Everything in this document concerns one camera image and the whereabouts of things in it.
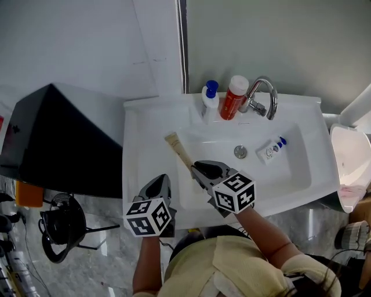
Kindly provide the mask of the orange sofa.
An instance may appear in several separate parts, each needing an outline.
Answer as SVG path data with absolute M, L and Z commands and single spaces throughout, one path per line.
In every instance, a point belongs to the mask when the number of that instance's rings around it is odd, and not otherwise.
M 44 188 L 29 183 L 16 182 L 16 204 L 21 207 L 40 208 L 43 206 Z

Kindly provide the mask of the person's pale yellow shirt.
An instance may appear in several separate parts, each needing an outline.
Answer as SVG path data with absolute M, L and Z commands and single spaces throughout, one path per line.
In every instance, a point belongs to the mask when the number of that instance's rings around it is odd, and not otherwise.
M 157 297 L 200 297 L 226 289 L 240 297 L 277 297 L 293 288 L 291 277 L 306 276 L 341 297 L 335 274 L 310 256 L 300 254 L 277 269 L 245 237 L 220 236 L 182 249 L 169 263 Z

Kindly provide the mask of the white tube blue cap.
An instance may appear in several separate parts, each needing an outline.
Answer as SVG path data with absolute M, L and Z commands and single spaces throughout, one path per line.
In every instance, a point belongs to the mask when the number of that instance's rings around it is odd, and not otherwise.
M 264 165 L 268 165 L 281 153 L 282 148 L 286 145 L 287 140 L 280 136 L 278 140 L 269 140 L 261 148 L 257 149 L 256 155 Z

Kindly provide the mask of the pink cloth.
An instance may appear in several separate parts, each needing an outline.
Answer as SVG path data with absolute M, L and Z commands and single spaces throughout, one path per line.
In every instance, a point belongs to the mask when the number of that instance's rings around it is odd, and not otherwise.
M 353 185 L 347 186 L 342 184 L 340 186 L 340 190 L 338 191 L 338 195 L 341 199 L 344 198 L 356 198 L 361 200 L 366 194 L 366 187 L 360 185 Z

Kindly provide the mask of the person's left forearm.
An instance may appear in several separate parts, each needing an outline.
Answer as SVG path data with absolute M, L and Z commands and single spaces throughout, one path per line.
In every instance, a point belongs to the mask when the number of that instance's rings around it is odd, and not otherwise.
M 157 293 L 162 286 L 159 237 L 144 237 L 133 276 L 133 293 Z

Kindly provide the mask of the cardboard box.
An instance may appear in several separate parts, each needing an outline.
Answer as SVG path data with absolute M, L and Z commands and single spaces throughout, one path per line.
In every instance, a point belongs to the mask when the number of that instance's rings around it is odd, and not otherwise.
M 371 226 L 371 194 L 360 200 L 349 215 L 349 223 L 366 221 Z

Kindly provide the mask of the black bag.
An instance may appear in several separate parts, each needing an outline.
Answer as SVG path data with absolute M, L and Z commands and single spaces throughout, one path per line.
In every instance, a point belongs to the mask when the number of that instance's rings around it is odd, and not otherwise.
M 72 232 L 73 211 L 68 208 L 40 212 L 44 234 L 51 244 L 72 245 L 75 241 Z

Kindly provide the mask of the black metal-leg chair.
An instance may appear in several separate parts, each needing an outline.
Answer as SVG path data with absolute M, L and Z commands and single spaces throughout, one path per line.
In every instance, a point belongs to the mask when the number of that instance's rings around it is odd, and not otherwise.
M 87 227 L 85 213 L 72 194 L 58 193 L 49 205 L 49 210 L 40 212 L 38 227 L 45 255 L 55 264 L 61 263 L 73 248 L 98 250 L 99 245 L 81 244 L 87 234 L 120 228 L 118 224 L 95 229 Z

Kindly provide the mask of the chrome faucet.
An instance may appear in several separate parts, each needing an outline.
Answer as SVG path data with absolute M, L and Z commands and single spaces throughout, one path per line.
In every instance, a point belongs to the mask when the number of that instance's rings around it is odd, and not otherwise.
M 267 110 L 261 103 L 255 101 L 255 93 L 258 91 L 260 85 L 264 84 L 270 95 L 270 106 Z M 267 117 L 268 120 L 273 120 L 278 108 L 278 94 L 272 81 L 265 76 L 258 77 L 252 86 L 249 87 L 245 94 L 245 98 L 238 107 L 240 113 L 246 113 L 248 110 L 254 111 L 256 114 Z

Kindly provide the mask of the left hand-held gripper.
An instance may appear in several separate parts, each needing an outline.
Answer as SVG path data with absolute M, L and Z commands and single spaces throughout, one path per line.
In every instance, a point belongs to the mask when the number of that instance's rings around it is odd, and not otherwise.
M 123 203 L 124 226 L 134 237 L 174 237 L 176 210 L 170 207 L 171 183 L 167 174 L 148 182 L 139 192 L 142 198 Z

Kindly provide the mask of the cream cosmetic tube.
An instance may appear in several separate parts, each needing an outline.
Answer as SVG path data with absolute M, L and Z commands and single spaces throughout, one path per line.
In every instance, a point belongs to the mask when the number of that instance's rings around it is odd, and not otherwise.
M 169 135 L 165 136 L 164 139 L 167 142 L 167 144 L 172 148 L 172 150 L 182 160 L 183 164 L 187 167 L 188 171 L 190 172 L 191 178 L 194 179 L 191 171 L 194 163 L 191 161 L 191 158 L 189 157 L 185 148 L 183 147 L 177 133 L 172 132 Z

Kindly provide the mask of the striped black and white cushion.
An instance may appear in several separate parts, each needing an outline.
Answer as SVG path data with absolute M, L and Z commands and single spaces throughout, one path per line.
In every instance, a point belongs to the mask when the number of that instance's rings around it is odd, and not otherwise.
M 0 193 L 16 198 L 16 180 L 0 175 Z

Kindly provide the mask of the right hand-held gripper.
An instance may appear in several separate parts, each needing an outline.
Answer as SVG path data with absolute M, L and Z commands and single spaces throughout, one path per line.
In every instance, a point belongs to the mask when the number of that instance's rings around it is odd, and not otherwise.
M 256 181 L 244 171 L 231 169 L 219 161 L 196 161 L 192 166 L 194 180 L 203 189 L 210 186 L 208 203 L 224 218 L 254 207 Z

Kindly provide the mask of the black glass-door fridge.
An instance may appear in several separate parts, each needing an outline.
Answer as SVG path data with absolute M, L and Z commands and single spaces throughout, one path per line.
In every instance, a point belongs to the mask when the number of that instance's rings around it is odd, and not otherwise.
M 46 85 L 15 104 L 0 175 L 49 190 L 120 199 L 124 122 L 118 98 Z

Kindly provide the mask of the white vanity cabinet with sink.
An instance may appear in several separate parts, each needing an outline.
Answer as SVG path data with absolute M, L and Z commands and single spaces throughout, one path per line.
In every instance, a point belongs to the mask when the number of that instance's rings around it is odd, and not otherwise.
M 192 161 L 214 160 L 256 181 L 255 210 L 262 216 L 281 213 L 315 201 L 339 187 L 336 160 L 317 97 L 280 94 L 273 120 L 252 111 L 229 121 L 217 115 L 211 124 L 201 118 L 201 96 L 172 95 L 124 103 L 123 200 L 160 174 L 171 183 L 171 207 L 176 229 L 234 223 L 209 203 L 209 196 L 164 137 L 176 132 Z M 287 145 L 268 165 L 256 150 L 282 136 Z M 243 145 L 247 157 L 238 159 L 234 148 Z

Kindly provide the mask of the red bottle with white cap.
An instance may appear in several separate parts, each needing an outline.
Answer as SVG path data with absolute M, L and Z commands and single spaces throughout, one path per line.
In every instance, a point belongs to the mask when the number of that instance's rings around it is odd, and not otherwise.
M 231 120 L 234 118 L 238 108 L 249 88 L 249 81 L 241 76 L 235 75 L 231 78 L 224 103 L 220 110 L 220 115 L 224 120 Z

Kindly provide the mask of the white window frame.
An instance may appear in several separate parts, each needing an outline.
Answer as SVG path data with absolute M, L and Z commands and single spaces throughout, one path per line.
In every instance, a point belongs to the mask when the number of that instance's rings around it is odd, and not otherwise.
M 333 124 L 340 124 L 371 135 L 371 84 L 340 114 L 322 115 L 328 130 Z

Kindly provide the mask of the person's right forearm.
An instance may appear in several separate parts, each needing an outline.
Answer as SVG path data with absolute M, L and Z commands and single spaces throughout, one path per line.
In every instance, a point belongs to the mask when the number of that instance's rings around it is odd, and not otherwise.
M 284 232 L 253 208 L 247 207 L 235 214 L 235 217 L 266 259 L 276 268 L 280 269 L 289 259 L 303 254 Z

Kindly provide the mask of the white and green bathtub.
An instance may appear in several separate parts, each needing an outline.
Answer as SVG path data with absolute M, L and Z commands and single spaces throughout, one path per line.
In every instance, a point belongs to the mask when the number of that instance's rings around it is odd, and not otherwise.
M 340 186 L 360 185 L 367 188 L 371 183 L 371 141 L 367 135 L 354 128 L 333 124 L 330 129 L 330 139 L 336 158 Z M 356 198 L 339 197 L 341 209 L 345 213 L 351 213 L 359 201 Z

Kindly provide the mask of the white pump bottle blue nozzle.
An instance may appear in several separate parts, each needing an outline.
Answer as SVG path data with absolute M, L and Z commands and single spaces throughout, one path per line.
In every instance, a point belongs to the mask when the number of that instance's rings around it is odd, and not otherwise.
M 214 80 L 209 80 L 202 88 L 202 110 L 201 116 L 206 124 L 211 124 L 218 112 L 219 94 L 217 93 L 219 84 Z

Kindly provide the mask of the clear water barrel red label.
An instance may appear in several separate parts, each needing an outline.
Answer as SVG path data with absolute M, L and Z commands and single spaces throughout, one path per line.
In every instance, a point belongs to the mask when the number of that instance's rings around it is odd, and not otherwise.
M 0 155 L 5 142 L 5 136 L 8 130 L 12 115 L 12 109 L 0 100 Z

